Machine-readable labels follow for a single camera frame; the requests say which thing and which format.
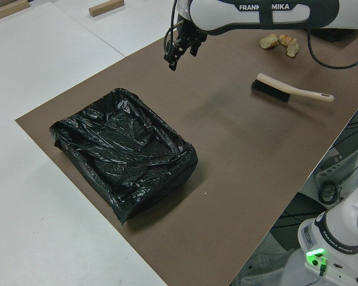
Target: brown table surface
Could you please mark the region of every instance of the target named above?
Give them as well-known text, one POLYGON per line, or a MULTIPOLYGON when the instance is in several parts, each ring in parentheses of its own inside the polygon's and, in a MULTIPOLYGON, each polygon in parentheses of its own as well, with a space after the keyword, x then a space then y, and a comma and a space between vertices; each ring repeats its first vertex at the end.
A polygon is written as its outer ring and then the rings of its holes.
MULTIPOLYGON (((303 31, 286 33, 301 45, 296 58, 282 46, 258 47, 268 31, 238 30, 210 36, 175 72, 157 41, 17 122, 169 286, 227 286, 358 109, 358 67, 325 69, 303 31), (251 91, 258 73, 336 99, 280 102, 251 91), (117 87, 137 94, 199 157, 185 186, 124 226, 48 130, 117 87)), ((313 43, 331 64, 358 59, 358 38, 313 43)))

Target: box covered in black plastic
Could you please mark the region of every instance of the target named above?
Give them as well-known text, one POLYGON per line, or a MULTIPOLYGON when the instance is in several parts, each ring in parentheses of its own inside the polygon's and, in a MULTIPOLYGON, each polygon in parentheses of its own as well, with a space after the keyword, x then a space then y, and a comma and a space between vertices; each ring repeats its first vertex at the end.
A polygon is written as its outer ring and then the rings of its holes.
POLYGON ((54 123, 50 132, 121 223, 187 181, 197 164, 193 146, 126 89, 54 123))

